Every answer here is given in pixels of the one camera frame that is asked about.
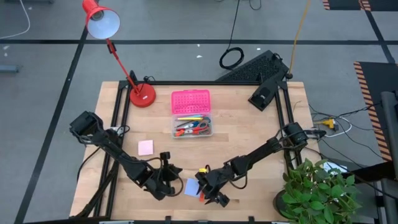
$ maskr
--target green leaves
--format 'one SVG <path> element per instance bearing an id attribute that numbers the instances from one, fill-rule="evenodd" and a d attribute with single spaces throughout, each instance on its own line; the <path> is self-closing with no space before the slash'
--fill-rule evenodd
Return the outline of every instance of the green leaves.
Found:
<path id="1" fill-rule="evenodd" d="M 313 183 L 306 177 L 303 178 L 304 187 L 310 188 L 312 187 Z"/>
<path id="2" fill-rule="evenodd" d="M 282 177 L 284 178 L 284 181 L 286 181 L 286 182 L 288 182 L 290 180 L 290 177 L 286 173 L 284 173 L 282 175 Z"/>
<path id="3" fill-rule="evenodd" d="M 316 211 L 312 208 L 307 209 L 307 212 L 309 215 L 313 215 L 313 216 L 317 216 L 317 215 L 321 214 L 321 211 Z"/>
<path id="4" fill-rule="evenodd" d="M 299 220 L 298 220 L 299 224 L 307 224 L 308 223 L 308 219 L 305 216 L 300 216 Z"/>
<path id="5" fill-rule="evenodd" d="M 289 213 L 287 213 L 287 212 L 285 212 L 285 211 L 280 211 L 281 212 L 281 214 L 283 214 L 283 216 L 284 217 L 286 217 L 286 218 L 288 218 L 288 219 L 291 219 L 291 220 L 293 220 L 295 217 L 293 216 L 293 215 L 291 215 L 291 214 L 289 214 Z"/>
<path id="6" fill-rule="evenodd" d="M 346 179 L 346 184 L 347 184 L 348 186 L 351 186 L 351 185 L 353 185 L 354 183 L 355 183 L 355 176 L 354 176 L 354 175 L 351 175 L 351 176 L 347 177 L 347 179 Z"/>
<path id="7" fill-rule="evenodd" d="M 310 206 L 314 210 L 322 210 L 325 208 L 325 206 L 320 202 L 311 202 Z"/>
<path id="8" fill-rule="evenodd" d="M 321 180 L 325 180 L 326 178 L 329 177 L 329 174 L 323 169 L 318 170 L 318 172 L 315 175 Z"/>
<path id="9" fill-rule="evenodd" d="M 294 224 L 346 224 L 360 204 L 355 202 L 359 191 L 355 177 L 345 179 L 340 170 L 326 172 L 322 164 L 306 159 L 294 170 L 283 174 L 285 210 L 280 211 Z"/>
<path id="10" fill-rule="evenodd" d="M 294 195 L 294 197 L 295 197 L 296 199 L 299 199 L 299 200 L 300 200 L 300 198 L 301 198 L 301 192 L 299 192 L 298 190 L 294 189 L 294 190 L 293 190 L 293 195 Z"/>
<path id="11" fill-rule="evenodd" d="M 358 194 L 360 191 L 354 187 L 354 186 L 349 186 L 349 187 L 343 187 L 343 190 L 349 194 Z"/>
<path id="12" fill-rule="evenodd" d="M 330 188 L 330 186 L 327 185 L 327 184 L 325 184 L 325 183 L 320 183 L 320 184 L 318 184 L 318 187 L 319 187 L 320 189 L 322 189 L 322 190 L 326 190 L 326 189 L 329 189 L 329 188 Z"/>
<path id="13" fill-rule="evenodd" d="M 334 198 L 340 197 L 343 193 L 343 189 L 341 189 L 340 185 L 331 188 L 331 196 Z"/>
<path id="14" fill-rule="evenodd" d="M 302 194 L 300 197 L 301 202 L 307 202 L 311 199 L 311 194 Z"/>
<path id="15" fill-rule="evenodd" d="M 282 199 L 285 203 L 297 203 L 297 200 L 294 199 L 292 196 L 290 196 L 289 194 L 284 194 L 282 196 Z"/>
<path id="16" fill-rule="evenodd" d="M 315 217 L 315 220 L 317 221 L 317 224 L 328 224 L 324 218 L 321 217 Z"/>
<path id="17" fill-rule="evenodd" d="M 295 208 L 295 209 L 293 209 L 293 212 L 295 212 L 295 213 L 297 213 L 297 214 L 300 214 L 300 213 L 302 213 L 302 212 L 304 212 L 304 208 Z"/>
<path id="18" fill-rule="evenodd" d="M 327 159 L 322 159 L 321 161 L 316 162 L 314 166 L 320 166 L 320 165 L 323 165 L 326 162 L 328 162 Z"/>
<path id="19" fill-rule="evenodd" d="M 325 207 L 325 209 L 323 210 L 323 215 L 325 216 L 325 220 L 328 223 L 333 224 L 333 222 L 335 221 L 335 218 L 333 217 L 333 212 L 331 211 L 329 206 Z"/>

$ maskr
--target black keyboard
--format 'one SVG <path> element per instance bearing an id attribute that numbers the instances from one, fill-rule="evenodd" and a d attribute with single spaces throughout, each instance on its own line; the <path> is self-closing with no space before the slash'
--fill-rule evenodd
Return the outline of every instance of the black keyboard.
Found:
<path id="1" fill-rule="evenodd" d="M 260 78 L 265 81 L 279 72 L 285 75 L 289 68 L 281 60 L 274 60 L 273 55 L 274 53 L 267 50 L 216 81 L 256 81 Z"/>

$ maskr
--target lamp base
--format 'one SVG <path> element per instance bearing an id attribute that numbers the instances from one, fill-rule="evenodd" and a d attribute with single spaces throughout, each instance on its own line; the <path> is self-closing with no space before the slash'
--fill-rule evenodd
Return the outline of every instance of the lamp base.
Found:
<path id="1" fill-rule="evenodd" d="M 140 94 L 137 95 L 134 90 L 130 92 L 130 101 L 135 106 L 144 108 L 151 105 L 156 99 L 156 92 L 153 86 L 150 84 L 139 84 L 137 89 L 140 90 Z"/>

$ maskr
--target wooden tabletop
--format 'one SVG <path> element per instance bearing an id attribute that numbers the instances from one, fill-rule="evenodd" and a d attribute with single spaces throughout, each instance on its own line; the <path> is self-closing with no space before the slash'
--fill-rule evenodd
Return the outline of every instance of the wooden tabletop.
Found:
<path id="1" fill-rule="evenodd" d="M 294 109 L 294 119 L 303 129 L 313 126 L 308 101 L 302 82 L 288 82 L 289 95 Z M 95 113 L 108 128 L 116 99 L 118 82 L 104 82 L 99 93 Z M 275 100 L 262 112 L 248 102 L 257 86 L 154 86 L 155 103 L 148 108 L 129 108 L 127 125 L 131 130 L 126 133 L 123 149 L 139 159 L 158 157 L 160 152 L 171 153 L 170 163 L 183 168 L 180 176 L 194 178 L 199 168 L 209 164 L 213 169 L 223 166 L 235 156 L 245 155 L 263 145 L 280 129 Z M 177 90 L 207 89 L 211 94 L 211 109 L 214 135 L 207 138 L 173 139 L 171 137 L 170 95 Z M 123 102 L 119 114 L 123 111 Z M 153 156 L 138 156 L 137 143 L 141 140 L 154 140 Z M 308 147 L 318 150 L 315 141 L 309 141 Z M 87 147 L 85 158 L 95 150 Z M 98 152 L 84 166 L 77 184 L 75 198 L 70 215 L 76 215 L 87 204 L 98 188 L 104 151 Z M 320 160 L 318 154 L 303 149 L 303 159 Z M 150 162 L 154 167 L 159 162 Z M 285 220 L 273 208 L 272 200 L 283 188 L 282 174 L 285 171 L 283 152 L 278 152 L 259 161 L 248 173 L 248 186 L 243 190 L 230 184 L 222 188 L 231 201 L 223 208 L 211 203 L 204 205 L 198 198 L 181 193 L 178 197 L 166 197 L 161 201 L 137 187 L 119 168 L 118 183 L 114 198 L 113 220 L 164 220 L 170 215 L 173 220 L 229 220 L 245 221 L 254 216 L 256 221 Z M 244 180 L 236 184 L 243 185 Z M 176 191 L 180 182 L 174 181 Z M 104 194 L 102 214 L 108 193 Z"/>

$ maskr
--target pink lid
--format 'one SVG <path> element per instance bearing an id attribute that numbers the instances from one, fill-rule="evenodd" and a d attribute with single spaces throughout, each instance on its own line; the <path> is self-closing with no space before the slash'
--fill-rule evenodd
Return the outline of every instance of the pink lid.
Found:
<path id="1" fill-rule="evenodd" d="M 209 113 L 210 110 L 210 92 L 208 90 L 172 92 L 172 114 Z"/>

